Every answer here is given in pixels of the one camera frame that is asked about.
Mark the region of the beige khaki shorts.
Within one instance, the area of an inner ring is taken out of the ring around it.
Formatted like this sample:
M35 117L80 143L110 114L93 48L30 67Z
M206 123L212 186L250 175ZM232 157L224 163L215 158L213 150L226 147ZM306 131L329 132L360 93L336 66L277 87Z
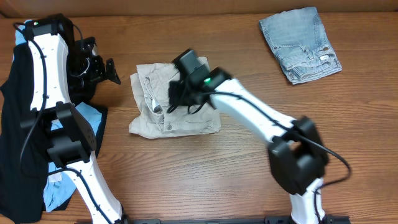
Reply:
M131 88L140 115L129 124L129 132L147 139L172 138L217 133L221 129L220 113L205 104L188 109L180 106L168 113L169 82L180 80L172 63L141 64L130 76Z

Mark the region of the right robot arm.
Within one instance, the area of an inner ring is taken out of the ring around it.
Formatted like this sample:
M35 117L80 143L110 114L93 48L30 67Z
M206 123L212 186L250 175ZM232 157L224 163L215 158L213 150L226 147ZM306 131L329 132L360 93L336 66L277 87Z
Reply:
M169 112L209 104L254 133L267 148L275 181L290 195L290 223L323 223L320 187L329 162L314 122L284 115L251 94L220 67L210 70L192 49L173 60L180 73L169 85Z

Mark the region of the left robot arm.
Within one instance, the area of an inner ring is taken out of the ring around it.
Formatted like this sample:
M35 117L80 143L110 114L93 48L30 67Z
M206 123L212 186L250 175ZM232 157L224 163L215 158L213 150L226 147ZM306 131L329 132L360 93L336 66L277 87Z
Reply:
M23 147L32 142L40 155L75 184L93 223L130 223L110 191L96 160L93 128L75 108L90 100L105 80L120 84L114 60L103 60L94 37L75 40L77 26L63 14L24 23L34 76L30 111L21 121Z

